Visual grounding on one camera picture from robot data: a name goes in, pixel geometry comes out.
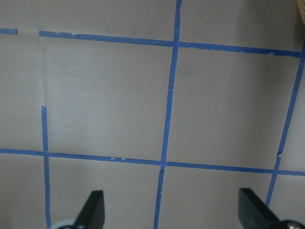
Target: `beige floor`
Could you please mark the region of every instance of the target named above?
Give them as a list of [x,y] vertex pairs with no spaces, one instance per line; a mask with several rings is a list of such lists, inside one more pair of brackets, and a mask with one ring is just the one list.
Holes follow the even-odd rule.
[[[48,110],[49,152],[72,155],[49,158],[52,223],[76,217],[89,192],[103,189],[105,229],[152,229],[158,182],[159,229],[241,229],[238,188],[250,187],[266,200],[296,56],[304,55],[305,26],[294,1],[183,0],[179,41],[224,46],[179,48],[168,147],[163,133],[172,47],[39,36],[54,31],[173,41],[175,8],[174,0],[0,2],[0,28],[18,30],[17,36],[0,34],[3,227],[47,228],[41,106]],[[228,45],[275,50],[228,52]],[[305,172],[304,104],[302,78],[282,173]],[[163,181],[162,151],[168,162],[185,166],[166,166]],[[140,164],[122,163],[125,158]],[[277,176],[270,204],[275,214],[305,222],[303,176]]]

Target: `silver bolt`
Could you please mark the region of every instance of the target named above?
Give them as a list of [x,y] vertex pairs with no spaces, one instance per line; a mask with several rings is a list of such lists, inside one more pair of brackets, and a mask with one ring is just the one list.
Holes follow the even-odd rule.
[[298,225],[296,222],[289,222],[287,223],[289,229],[301,229],[301,226]]

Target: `blue tape grid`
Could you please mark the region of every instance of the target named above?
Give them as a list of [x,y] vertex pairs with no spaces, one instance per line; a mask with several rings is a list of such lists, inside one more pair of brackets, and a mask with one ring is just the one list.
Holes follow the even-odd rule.
[[0,28],[0,34],[18,35],[17,29]]
[[[165,167],[188,167],[197,169],[212,169],[212,170],[222,170],[222,171],[236,171],[236,172],[248,172],[248,173],[264,173],[272,174],[270,186],[268,189],[268,194],[266,198],[266,204],[269,206],[272,192],[275,186],[277,175],[289,175],[289,176],[305,176],[305,172],[301,171],[288,171],[279,170],[281,162],[281,153],[284,150],[285,141],[287,138],[287,133],[289,125],[291,122],[293,109],[296,101],[296,96],[298,93],[298,88],[300,85],[300,80],[304,68],[305,62],[305,45],[301,52],[297,51],[286,51],[286,50],[275,50],[275,49],[262,49],[262,48],[252,48],[252,47],[242,47],[242,46],[231,46],[231,45],[220,45],[220,44],[207,44],[207,43],[186,43],[179,41],[179,30],[180,30],[180,8],[182,0],[177,0],[176,3],[176,13],[175,13],[175,23],[174,23],[174,39],[173,41],[163,41],[163,40],[151,40],[151,39],[138,39],[138,38],[128,38],[128,37],[114,37],[114,36],[103,36],[103,35],[93,35],[93,34],[71,34],[68,32],[53,32],[53,31],[39,31],[39,36],[41,37],[54,37],[54,38],[67,38],[67,39],[78,39],[78,40],[88,40],[88,41],[101,41],[101,42],[116,42],[116,43],[129,43],[129,44],[141,44],[141,45],[155,45],[163,47],[172,47],[172,62],[170,68],[169,76],[169,86],[168,86],[168,96],[167,96],[167,107],[165,116],[165,126],[164,126],[164,136],[163,136],[163,148],[161,160],[144,160],[144,159],[122,159],[119,157],[108,157],[108,156],[90,156],[90,155],[77,155],[77,154],[63,154],[63,153],[49,153],[48,151],[48,135],[47,135],[47,109],[42,107],[41,117],[42,117],[42,136],[43,136],[43,152],[41,151],[30,151],[30,150],[15,150],[15,149],[0,149],[0,153],[3,154],[18,154],[18,155],[31,155],[31,156],[43,156],[44,157],[44,178],[45,178],[45,214],[47,228],[51,226],[50,218],[50,175],[49,175],[49,158],[50,157],[60,157],[60,158],[74,158],[83,160],[97,160],[97,161],[111,161],[111,162],[121,162],[121,163],[133,163],[133,164],[145,164],[145,165],[156,165],[160,166],[161,170],[159,173],[158,180],[158,191],[155,206],[155,216],[154,216],[154,229],[158,229],[160,206],[162,199],[162,189],[163,189],[163,179]],[[17,29],[6,29],[0,28],[0,33],[17,35]],[[291,56],[300,58],[300,63],[297,71],[297,76],[286,116],[286,121],[281,137],[281,142],[279,150],[276,156],[276,163],[273,169],[260,169],[260,168],[249,168],[249,167],[231,167],[231,166],[217,166],[217,165],[206,165],[206,164],[195,164],[195,163],[183,163],[183,162],[170,162],[166,161],[167,146],[170,131],[170,120],[173,104],[173,89],[174,89],[174,79],[175,71],[178,58],[179,48],[197,48],[204,50],[215,50],[215,51],[226,51],[226,52],[244,52],[244,53],[256,53],[264,55],[278,55],[278,56]]]

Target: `brown object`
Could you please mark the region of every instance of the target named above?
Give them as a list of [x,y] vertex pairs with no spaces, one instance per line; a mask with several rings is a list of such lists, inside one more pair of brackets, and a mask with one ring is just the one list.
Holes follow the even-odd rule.
[[296,0],[297,8],[299,9],[302,21],[305,24],[305,0]]

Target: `black object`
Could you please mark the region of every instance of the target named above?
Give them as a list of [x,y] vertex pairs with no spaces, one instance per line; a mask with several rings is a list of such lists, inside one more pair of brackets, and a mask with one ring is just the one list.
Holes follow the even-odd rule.
[[104,194],[92,191],[73,225],[58,229],[102,229],[105,222]]
[[293,220],[280,221],[250,188],[239,189],[238,218],[245,229],[305,229]]

